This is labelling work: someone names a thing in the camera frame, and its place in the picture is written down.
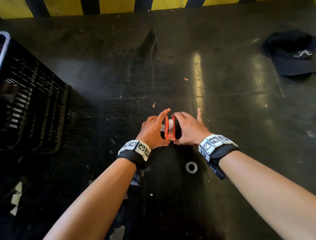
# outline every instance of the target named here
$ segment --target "forearm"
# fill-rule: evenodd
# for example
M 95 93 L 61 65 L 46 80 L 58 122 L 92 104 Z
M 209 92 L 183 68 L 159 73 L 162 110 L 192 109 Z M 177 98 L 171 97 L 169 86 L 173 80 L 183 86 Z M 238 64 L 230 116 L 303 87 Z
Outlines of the forearm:
M 103 239 L 135 171 L 134 163 L 117 159 L 70 205 L 44 240 Z
M 283 239 L 316 239 L 316 196 L 239 151 L 219 166 Z

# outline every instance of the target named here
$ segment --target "person's right hand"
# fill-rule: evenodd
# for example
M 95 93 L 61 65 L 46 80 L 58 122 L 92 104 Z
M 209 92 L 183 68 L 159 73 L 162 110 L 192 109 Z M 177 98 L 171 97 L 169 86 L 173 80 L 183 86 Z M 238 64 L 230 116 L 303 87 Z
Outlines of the person's right hand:
M 174 144 L 200 145 L 204 138 L 212 135 L 203 124 L 199 108 L 197 109 L 197 120 L 186 112 L 175 112 L 173 115 L 178 119 L 182 129 L 182 137 L 175 140 Z

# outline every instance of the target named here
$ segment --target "baseball cap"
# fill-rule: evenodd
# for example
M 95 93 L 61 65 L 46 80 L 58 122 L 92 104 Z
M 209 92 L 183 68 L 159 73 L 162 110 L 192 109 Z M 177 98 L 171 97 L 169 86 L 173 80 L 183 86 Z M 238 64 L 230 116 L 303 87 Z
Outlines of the baseball cap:
M 316 51 L 316 38 L 299 29 L 271 34 L 263 43 L 280 75 L 296 76 L 316 73 L 311 56 Z

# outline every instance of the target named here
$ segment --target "scratched black surface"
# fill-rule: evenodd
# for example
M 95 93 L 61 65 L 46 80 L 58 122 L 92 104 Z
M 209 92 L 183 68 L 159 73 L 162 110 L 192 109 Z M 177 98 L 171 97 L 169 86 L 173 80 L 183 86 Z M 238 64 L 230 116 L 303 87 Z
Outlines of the scratched black surface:
M 43 238 L 141 123 L 168 107 L 194 116 L 201 107 L 212 132 L 316 193 L 316 138 L 307 134 L 316 133 L 316 77 L 280 78 L 261 52 L 274 31 L 316 34 L 315 18 L 313 1 L 275 0 L 1 21 L 72 87 L 60 150 L 20 163 L 1 159 L 1 239 Z M 110 232 L 123 224 L 125 239 L 279 239 L 196 148 L 171 144 L 150 158 L 144 187 L 129 189 Z M 185 171 L 189 161 L 196 174 Z M 19 181 L 23 195 L 12 217 Z

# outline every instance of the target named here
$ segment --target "black plastic crate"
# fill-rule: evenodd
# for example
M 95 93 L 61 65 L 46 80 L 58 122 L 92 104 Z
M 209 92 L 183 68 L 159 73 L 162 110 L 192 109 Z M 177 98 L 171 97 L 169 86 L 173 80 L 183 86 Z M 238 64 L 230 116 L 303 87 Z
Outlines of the black plastic crate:
M 7 32 L 0 50 L 0 150 L 57 151 L 68 86 Z

